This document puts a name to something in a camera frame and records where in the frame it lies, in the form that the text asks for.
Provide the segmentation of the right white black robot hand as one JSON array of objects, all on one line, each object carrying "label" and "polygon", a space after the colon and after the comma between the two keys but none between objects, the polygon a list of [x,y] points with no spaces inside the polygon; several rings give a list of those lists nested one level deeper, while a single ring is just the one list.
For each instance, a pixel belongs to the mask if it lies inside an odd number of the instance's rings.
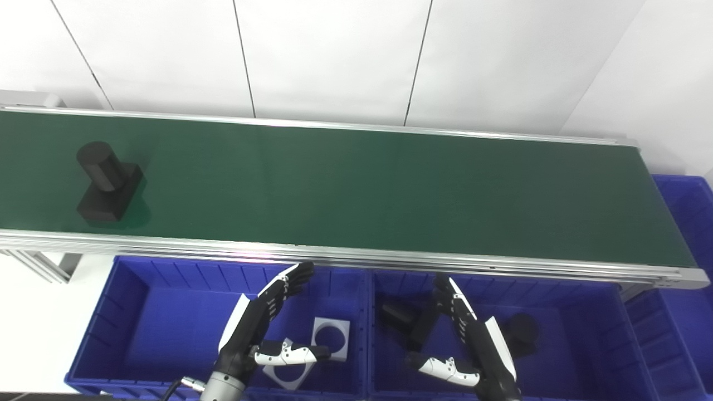
[{"label": "right white black robot hand", "polygon": [[451,318],[454,332],[468,350],[470,359],[408,352],[407,365],[438,380],[471,388],[479,400],[522,400],[514,358],[496,318],[479,318],[448,274],[438,272],[433,284],[433,305],[438,313]]}]

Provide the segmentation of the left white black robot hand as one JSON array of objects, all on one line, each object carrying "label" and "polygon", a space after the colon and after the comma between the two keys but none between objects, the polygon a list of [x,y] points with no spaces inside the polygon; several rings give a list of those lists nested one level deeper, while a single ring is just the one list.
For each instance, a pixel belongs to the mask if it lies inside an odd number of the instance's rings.
[{"label": "left white black robot hand", "polygon": [[258,366],[303,365],[331,357],[328,347],[265,340],[270,323],[286,300],[299,294],[313,275],[313,262],[299,262],[277,274],[255,299],[248,300],[214,364],[218,380],[247,385]]}]

